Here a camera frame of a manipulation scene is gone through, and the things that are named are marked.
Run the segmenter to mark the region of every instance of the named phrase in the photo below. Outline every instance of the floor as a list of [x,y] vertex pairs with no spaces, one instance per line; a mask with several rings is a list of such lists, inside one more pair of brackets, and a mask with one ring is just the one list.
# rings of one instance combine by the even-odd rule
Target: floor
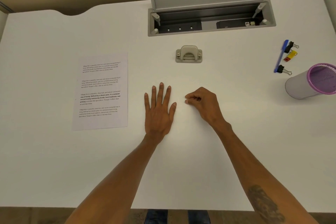
[[[64,224],[73,208],[0,207],[0,224]],[[131,209],[125,224],[142,224],[146,209]],[[211,224],[260,224],[254,212],[208,211]],[[336,213],[311,213],[320,224],[335,224]],[[168,224],[188,224],[186,210],[169,210]]]

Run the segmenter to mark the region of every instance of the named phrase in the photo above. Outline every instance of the blue pen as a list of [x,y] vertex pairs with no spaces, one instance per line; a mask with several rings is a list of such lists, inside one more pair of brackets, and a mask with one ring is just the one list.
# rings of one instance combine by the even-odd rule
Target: blue pen
[[280,53],[280,57],[279,57],[279,59],[278,59],[278,62],[276,63],[275,69],[274,69],[274,72],[275,72],[275,73],[277,72],[277,70],[278,70],[278,68],[279,68],[280,62],[281,62],[281,60],[282,60],[282,56],[283,56],[283,54],[284,54],[284,52],[285,52],[285,49],[286,49],[286,47],[287,47],[287,45],[288,45],[288,42],[289,42],[289,40],[286,40],[286,41],[283,43],[283,47],[282,47],[282,50],[281,50],[281,53]]

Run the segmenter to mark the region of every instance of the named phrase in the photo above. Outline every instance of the pen holder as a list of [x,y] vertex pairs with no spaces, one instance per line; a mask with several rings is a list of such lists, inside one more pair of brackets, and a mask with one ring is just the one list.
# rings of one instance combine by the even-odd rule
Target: pen holder
[[309,70],[289,78],[285,88],[295,99],[336,94],[336,66],[328,63],[313,65]]

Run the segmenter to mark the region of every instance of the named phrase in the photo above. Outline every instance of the black binder clip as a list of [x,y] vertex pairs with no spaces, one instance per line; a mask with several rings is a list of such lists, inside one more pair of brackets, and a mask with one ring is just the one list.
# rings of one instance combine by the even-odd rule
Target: black binder clip
[[288,75],[292,75],[291,71],[288,71],[285,69],[283,65],[279,65],[278,70],[276,71],[277,73],[286,73]]
[[286,47],[285,52],[286,52],[286,53],[289,53],[289,52],[291,51],[291,48],[293,48],[293,47],[295,47],[295,48],[298,49],[300,46],[294,44],[294,42],[289,42],[289,45]]

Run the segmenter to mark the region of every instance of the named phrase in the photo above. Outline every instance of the binder clip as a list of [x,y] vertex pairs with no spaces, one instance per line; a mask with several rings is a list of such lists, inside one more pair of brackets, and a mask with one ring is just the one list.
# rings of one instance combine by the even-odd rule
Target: binder clip
[[295,48],[300,48],[300,46],[299,45],[296,45],[296,44],[294,44],[294,42],[289,42],[289,45],[286,47],[286,49],[285,49],[285,53],[289,53],[290,51],[292,51],[291,49],[293,48],[293,47],[295,47]]
[[285,69],[283,65],[279,65],[278,70],[276,71],[277,73],[286,73],[288,75],[292,75],[291,71],[288,71]]
[[296,51],[291,51],[283,60],[288,62],[297,55]]

